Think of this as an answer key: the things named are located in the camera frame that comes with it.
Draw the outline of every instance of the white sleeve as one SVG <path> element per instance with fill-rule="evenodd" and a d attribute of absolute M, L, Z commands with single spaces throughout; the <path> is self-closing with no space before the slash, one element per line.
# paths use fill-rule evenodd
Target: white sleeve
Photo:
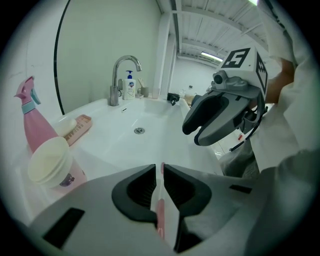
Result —
<path fill-rule="evenodd" d="M 292 45 L 284 35 L 284 28 L 278 24 L 270 8 L 263 0 L 258 1 L 257 9 L 264 26 L 269 57 L 278 62 L 280 58 L 293 62 L 291 53 Z"/>

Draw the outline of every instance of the black and white tag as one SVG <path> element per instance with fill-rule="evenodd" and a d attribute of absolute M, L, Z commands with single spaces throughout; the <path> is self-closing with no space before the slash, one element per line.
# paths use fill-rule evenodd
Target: black and white tag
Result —
<path fill-rule="evenodd" d="M 250 48 L 231 51 L 221 68 L 240 68 L 249 51 Z"/>
<path fill-rule="evenodd" d="M 265 67 L 264 62 L 262 61 L 259 53 L 256 53 L 256 67 L 255 72 L 259 78 L 261 83 L 261 87 L 263 89 L 264 95 L 266 95 L 267 81 L 268 81 L 268 73 Z"/>

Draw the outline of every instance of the soap dispenser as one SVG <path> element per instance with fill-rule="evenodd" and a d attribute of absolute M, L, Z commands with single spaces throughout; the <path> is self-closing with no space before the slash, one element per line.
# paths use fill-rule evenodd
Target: soap dispenser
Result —
<path fill-rule="evenodd" d="M 132 79 L 131 70 L 126 72 L 129 72 L 129 75 L 123 80 L 123 99 L 133 100 L 136 97 L 136 80 Z"/>
<path fill-rule="evenodd" d="M 24 133 L 33 153 L 42 143 L 58 137 L 56 131 L 36 109 L 35 103 L 40 104 L 41 102 L 37 97 L 34 86 L 34 77 L 31 76 L 20 84 L 14 96 L 22 101 Z"/>

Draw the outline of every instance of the pink spray bottle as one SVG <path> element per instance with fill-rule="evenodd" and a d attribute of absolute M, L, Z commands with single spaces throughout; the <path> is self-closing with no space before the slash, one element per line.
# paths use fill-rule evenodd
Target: pink spray bottle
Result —
<path fill-rule="evenodd" d="M 34 77 L 31 76 L 24 80 L 14 97 L 22 101 L 23 123 L 26 140 L 32 153 L 47 140 L 58 137 L 56 131 L 36 109 L 36 104 L 41 104 L 34 89 Z"/>

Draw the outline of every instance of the ceiling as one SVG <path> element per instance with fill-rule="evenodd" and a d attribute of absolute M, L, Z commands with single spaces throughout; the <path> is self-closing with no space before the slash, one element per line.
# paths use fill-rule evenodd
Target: ceiling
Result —
<path fill-rule="evenodd" d="M 229 51 L 255 46 L 274 77 L 279 65 L 268 57 L 268 43 L 257 7 L 248 0 L 157 0 L 163 12 L 176 15 L 177 55 L 217 67 Z"/>

